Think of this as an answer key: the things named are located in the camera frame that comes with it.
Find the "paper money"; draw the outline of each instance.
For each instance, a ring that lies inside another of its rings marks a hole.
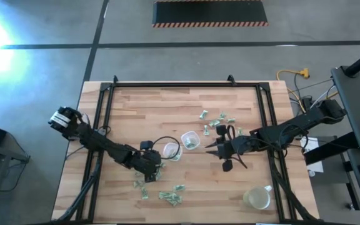
[[[144,181],[134,181],[132,185],[134,186],[134,188],[144,187],[145,182]]]
[[[163,191],[159,192],[159,199],[171,198],[171,196],[172,196],[172,193],[170,193],[170,192],[163,192]]]
[[[170,204],[172,204],[172,205],[173,205],[173,207],[174,207],[174,206],[176,206],[176,205],[178,204],[178,202],[177,202],[176,200],[174,200],[174,199],[167,198],[166,200],[167,200]]]
[[[208,125],[204,125],[204,135],[209,135]]]
[[[238,136],[243,135],[243,129],[241,127],[238,128]]]
[[[161,169],[159,168],[156,173],[155,180],[158,181],[161,177],[162,177],[162,172],[161,172]]]
[[[136,171],[136,177],[140,177],[140,176],[142,176],[143,174],[141,173],[141,172],[138,172],[138,171]]]
[[[204,110],[204,111],[202,112],[202,114],[199,116],[199,118],[200,118],[200,119],[205,119],[205,116],[206,116],[207,113],[208,113],[208,112],[207,112],[206,110]]]
[[[219,124],[220,124],[220,121],[218,119],[214,119],[209,123],[211,128],[213,128],[214,126],[217,126]]]
[[[183,203],[183,197],[178,196],[177,194],[174,194],[172,197],[173,200],[177,201],[177,203]]]
[[[222,113],[219,115],[218,120],[223,120],[225,117],[226,117],[225,113],[222,112]]]
[[[189,137],[186,138],[186,141],[184,142],[184,145],[187,148],[193,148],[195,147],[195,144],[191,141],[191,139]]]
[[[141,188],[141,193],[142,193],[142,199],[148,199],[148,192],[145,187]]]
[[[176,185],[173,187],[173,192],[176,191],[184,191],[186,189],[186,185],[182,184],[182,185]]]

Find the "black metal frame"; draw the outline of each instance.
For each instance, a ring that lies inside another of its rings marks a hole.
[[[106,107],[106,111],[105,111],[105,115],[109,115],[111,106],[112,106],[114,88],[130,88],[130,87],[132,87],[132,88],[133,87],[144,87],[144,88],[145,87],[174,87],[174,88],[175,87],[177,87],[177,88],[178,87],[218,87],[218,88],[219,87],[239,87],[239,88],[246,87],[246,88],[255,88],[256,94],[257,94],[257,101],[258,101],[258,105],[259,105],[259,112],[261,115],[262,126],[264,127],[264,126],[268,125],[268,123],[266,121],[266,113],[265,113],[265,108],[264,108],[264,103],[263,103],[262,91],[264,91],[266,93],[267,103],[269,106],[269,113],[270,113],[270,117],[271,117],[271,123],[273,125],[277,124],[276,115],[274,112],[273,100],[272,100],[271,91],[270,91],[268,82],[235,82],[234,78],[231,75],[228,77],[227,80],[228,80],[228,82],[118,82],[118,79],[115,76],[114,82],[101,83],[93,128],[94,129],[98,128],[99,119],[101,117],[101,109],[103,106],[104,93],[106,91],[109,91],[107,107]],[[109,116],[105,116],[103,126],[108,126],[108,124],[109,124]],[[84,187],[84,185],[87,183],[87,181],[89,179],[90,172],[91,172],[91,164],[92,164],[94,155],[95,155],[95,152],[92,152],[92,151],[88,152],[86,166],[84,169],[84,176],[83,176],[83,180],[82,180],[82,187]],[[272,165],[273,162],[275,161],[273,151],[267,152],[267,158],[270,162],[269,165]],[[83,219],[84,201],[82,201],[80,203],[80,205],[77,209],[77,213],[76,213],[75,221],[77,221],[78,224],[89,224],[89,223],[93,223],[93,220],[94,220],[94,212],[95,212],[96,200],[97,200],[97,195],[98,195],[99,177],[101,174],[102,163],[103,163],[103,152],[98,153],[97,163],[99,163],[101,166],[98,168],[97,178],[92,187],[91,203],[90,203],[90,207],[89,207],[88,217],[87,217],[87,219]],[[284,154],[282,152],[279,154],[279,163],[280,163],[280,167],[281,167],[280,168],[281,174],[283,175],[283,178],[284,178],[285,182],[287,183],[287,185],[290,186],[288,172],[286,169],[286,162],[284,160]],[[277,215],[278,215],[279,221],[281,223],[282,221],[285,220],[285,215],[284,215],[283,203],[281,200],[279,184],[273,178],[273,174],[272,174],[272,184],[274,187],[274,197],[276,199]],[[291,220],[296,220],[297,217],[296,217],[295,208],[291,204],[290,201],[288,201],[288,207],[289,207],[289,211],[290,211]]]

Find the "black floor stripe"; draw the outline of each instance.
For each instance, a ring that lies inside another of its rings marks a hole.
[[[360,41],[263,41],[263,42],[155,42],[99,44],[98,48],[207,48],[207,47],[264,47],[264,46],[353,46]]]
[[[99,14],[99,19],[98,19],[97,29],[95,30],[94,41],[92,42],[92,48],[91,48],[90,55],[89,55],[88,61],[87,61],[86,71],[84,72],[84,77],[82,79],[83,82],[89,81],[90,77],[91,77],[91,71],[93,70],[93,65],[94,65],[94,61],[95,61],[95,56],[97,54],[99,39],[101,38],[101,33],[103,31],[105,13],[108,8],[108,3],[109,3],[109,0],[104,0],[104,2],[102,4],[102,9],[101,9],[101,12]]]
[[[1,49],[87,49],[93,44],[10,44]]]

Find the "glass mug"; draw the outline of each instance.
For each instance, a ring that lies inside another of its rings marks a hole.
[[[272,191],[272,186],[270,185],[266,187],[254,187],[244,193],[242,200],[245,204],[255,209],[266,209],[270,205],[270,191]]]

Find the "yellow cable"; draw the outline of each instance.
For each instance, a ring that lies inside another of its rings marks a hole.
[[[291,71],[291,70],[287,70],[287,69],[282,69],[282,70],[280,70],[280,71],[278,71],[278,72],[276,73],[276,77],[277,77],[277,80],[278,80],[278,81],[280,81],[279,75],[280,75],[281,72],[288,72],[288,73],[293,73],[293,74],[300,74],[300,75],[302,75],[300,71]],[[304,109],[304,106],[303,106],[303,104],[301,103],[301,100],[299,99],[299,97],[293,92],[293,90],[289,89],[288,87],[287,87],[287,90],[288,90],[291,94],[293,94],[293,95],[295,96],[295,98],[297,99],[297,101],[298,101],[298,103],[299,103],[299,106],[301,107],[301,110],[303,111],[303,113],[306,113],[306,111],[305,111],[305,109]]]
[[[330,94],[326,99],[333,98],[334,96],[338,95],[338,91]]]

